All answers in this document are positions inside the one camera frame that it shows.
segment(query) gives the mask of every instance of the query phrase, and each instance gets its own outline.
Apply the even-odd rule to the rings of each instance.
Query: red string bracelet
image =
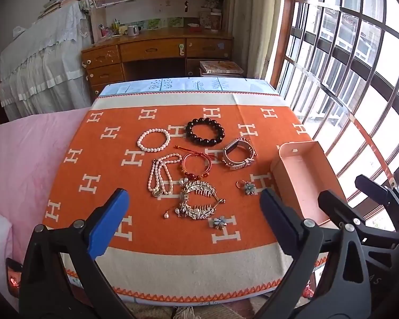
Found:
[[[203,179],[204,177],[209,176],[210,170],[211,170],[211,159],[212,159],[212,158],[217,158],[216,156],[214,156],[214,155],[207,155],[206,153],[198,152],[198,151],[193,151],[193,150],[190,150],[190,149],[185,149],[185,148],[182,148],[182,147],[177,146],[177,145],[175,146],[175,148],[176,148],[176,149],[185,150],[185,151],[190,151],[190,153],[188,153],[187,155],[185,155],[185,156],[182,158],[182,162],[181,162],[182,173],[183,173],[183,175],[185,175],[190,181],[201,180],[201,179]],[[186,159],[187,159],[188,157],[191,157],[191,156],[203,157],[203,158],[205,158],[205,159],[207,160],[207,162],[209,163],[209,165],[207,166],[207,169],[206,169],[203,173],[201,173],[200,175],[195,175],[195,174],[193,174],[193,173],[188,173],[188,171],[186,170],[186,167],[185,167]]]

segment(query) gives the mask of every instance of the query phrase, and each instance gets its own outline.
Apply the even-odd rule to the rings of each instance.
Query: window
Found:
[[[278,90],[321,144],[349,205],[360,207],[366,195],[354,186],[356,176],[364,174],[379,184],[387,179],[353,118],[372,138],[399,185],[399,2],[308,1],[296,0]],[[385,211],[367,224],[392,229]]]

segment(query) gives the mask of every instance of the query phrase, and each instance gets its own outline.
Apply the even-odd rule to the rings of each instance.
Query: mug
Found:
[[[127,36],[137,36],[139,35],[139,28],[137,25],[127,27]]]

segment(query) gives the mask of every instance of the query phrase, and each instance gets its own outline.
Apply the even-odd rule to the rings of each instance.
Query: orange stitched edge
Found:
[[[254,95],[269,95],[269,96],[277,96],[281,97],[277,93],[264,93],[264,92],[238,92],[238,91],[154,91],[154,92],[136,92],[136,93],[119,93],[118,95],[106,95],[106,96],[99,96],[99,98],[108,98],[108,97],[117,97],[117,96],[124,96],[124,95],[152,95],[154,93],[243,93],[243,94],[254,94]]]
[[[325,263],[326,260],[327,260],[327,257],[323,257],[322,259],[319,259],[318,261],[316,261],[315,267],[322,265],[323,263]],[[77,273],[75,273],[74,271],[66,269],[66,272],[70,276],[78,278]],[[213,296],[207,295],[206,297],[204,297],[204,296],[200,296],[200,297],[196,297],[196,296],[194,296],[194,297],[189,297],[189,296],[188,297],[183,297],[183,296],[176,297],[176,296],[173,296],[173,297],[170,297],[170,296],[164,296],[164,295],[151,295],[151,294],[138,293],[137,291],[133,292],[131,290],[125,290],[125,289],[115,288],[115,287],[112,287],[112,288],[114,289],[114,291],[117,294],[128,295],[128,296],[137,297],[137,298],[145,299],[145,300],[163,301],[163,302],[167,302],[167,303],[170,303],[170,302],[172,302],[172,303],[202,303],[202,302],[208,302],[208,301],[226,300],[226,299],[249,295],[249,294],[263,291],[266,289],[275,288],[277,285],[279,285],[279,283],[281,283],[281,278],[279,278],[277,281],[269,282],[267,284],[263,283],[260,286],[246,288],[246,289],[240,290],[240,291],[234,291],[233,293],[227,293],[227,294],[221,293],[219,295],[215,294]]]

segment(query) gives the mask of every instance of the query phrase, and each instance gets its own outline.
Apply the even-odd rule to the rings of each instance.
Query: orange tablecloth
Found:
[[[222,125],[226,137],[221,144],[204,148],[184,138],[186,123],[199,117]],[[170,144],[158,153],[142,152],[137,139],[152,128],[167,129]],[[196,126],[195,133],[213,136],[206,126]],[[179,164],[169,164],[173,193],[154,198],[147,190],[152,160],[169,153],[186,154],[175,145],[220,156],[223,147],[239,136],[251,140],[258,153],[256,162],[230,171],[216,160],[204,179],[216,188],[218,197],[226,199],[214,217],[224,216],[228,226],[216,230],[211,228],[211,219],[181,219],[173,210],[164,219],[166,210],[179,202],[183,175]],[[143,144],[159,147],[164,140],[162,133],[152,133]],[[261,213],[260,192],[275,188],[270,163],[279,145],[309,140],[278,95],[161,92],[99,98],[59,168],[43,223],[50,228],[67,227],[87,218],[117,187],[124,188],[130,196],[129,210],[106,253],[97,258],[117,293],[166,304],[206,304],[256,295],[274,288],[290,264]],[[239,148],[231,155],[244,158]],[[200,158],[187,166],[194,173],[204,169]],[[164,170],[162,175],[167,180]],[[256,195],[246,196],[237,189],[239,180],[253,181]],[[214,202],[213,198],[191,198],[190,204]],[[69,258],[64,261],[74,276]]]

